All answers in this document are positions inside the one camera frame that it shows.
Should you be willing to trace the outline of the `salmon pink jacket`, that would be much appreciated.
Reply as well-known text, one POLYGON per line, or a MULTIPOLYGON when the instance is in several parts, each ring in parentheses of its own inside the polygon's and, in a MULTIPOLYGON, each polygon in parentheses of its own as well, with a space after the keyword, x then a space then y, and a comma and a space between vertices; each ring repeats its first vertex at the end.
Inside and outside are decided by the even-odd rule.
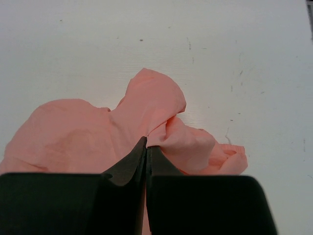
MULTIPOLYGON (((100 174, 127 156, 141 138, 158 146, 183 174, 239 176, 245 149, 219 144, 203 129, 185 125, 178 114, 186 101, 168 76, 142 69, 130 80, 113 110, 82 99, 59 99, 39 106, 7 144, 0 164, 6 173, 100 174)), ((146 166, 142 233, 150 228, 146 166)))

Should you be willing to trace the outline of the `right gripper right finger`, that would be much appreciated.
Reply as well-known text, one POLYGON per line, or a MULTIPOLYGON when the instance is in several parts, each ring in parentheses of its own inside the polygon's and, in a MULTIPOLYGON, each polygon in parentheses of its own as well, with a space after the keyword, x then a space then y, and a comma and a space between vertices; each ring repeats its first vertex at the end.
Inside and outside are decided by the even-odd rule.
POLYGON ((154 235, 275 235, 261 185, 250 176, 180 172, 158 146, 147 150, 146 205, 154 235))

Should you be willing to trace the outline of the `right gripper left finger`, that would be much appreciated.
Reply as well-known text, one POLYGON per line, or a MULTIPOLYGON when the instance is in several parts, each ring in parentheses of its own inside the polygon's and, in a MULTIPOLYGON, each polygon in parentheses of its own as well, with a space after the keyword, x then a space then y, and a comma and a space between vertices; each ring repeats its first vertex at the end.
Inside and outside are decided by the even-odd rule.
POLYGON ((100 174, 1 175, 1 234, 141 234, 146 141, 100 174))

